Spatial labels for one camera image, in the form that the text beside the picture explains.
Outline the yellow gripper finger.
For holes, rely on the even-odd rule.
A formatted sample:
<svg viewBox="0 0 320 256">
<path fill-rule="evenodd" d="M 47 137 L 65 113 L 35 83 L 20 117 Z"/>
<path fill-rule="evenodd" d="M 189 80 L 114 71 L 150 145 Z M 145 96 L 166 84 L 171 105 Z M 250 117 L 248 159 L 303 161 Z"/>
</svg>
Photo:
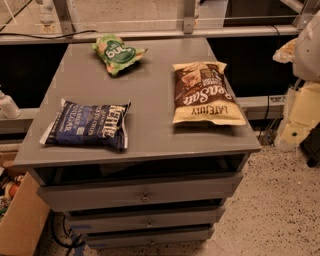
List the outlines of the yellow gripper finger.
<svg viewBox="0 0 320 256">
<path fill-rule="evenodd" d="M 283 64 L 292 62 L 294 58 L 296 42 L 297 39 L 294 38 L 283 45 L 274 53 L 273 60 Z"/>
</svg>

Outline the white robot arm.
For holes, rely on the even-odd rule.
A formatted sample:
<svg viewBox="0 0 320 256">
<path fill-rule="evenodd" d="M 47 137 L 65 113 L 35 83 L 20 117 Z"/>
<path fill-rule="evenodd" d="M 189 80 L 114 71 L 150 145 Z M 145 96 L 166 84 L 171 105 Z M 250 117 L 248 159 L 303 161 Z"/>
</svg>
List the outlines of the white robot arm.
<svg viewBox="0 0 320 256">
<path fill-rule="evenodd" d="M 320 82 L 320 10 L 297 38 L 274 53 L 273 60 L 291 62 L 293 74 L 304 81 Z"/>
</svg>

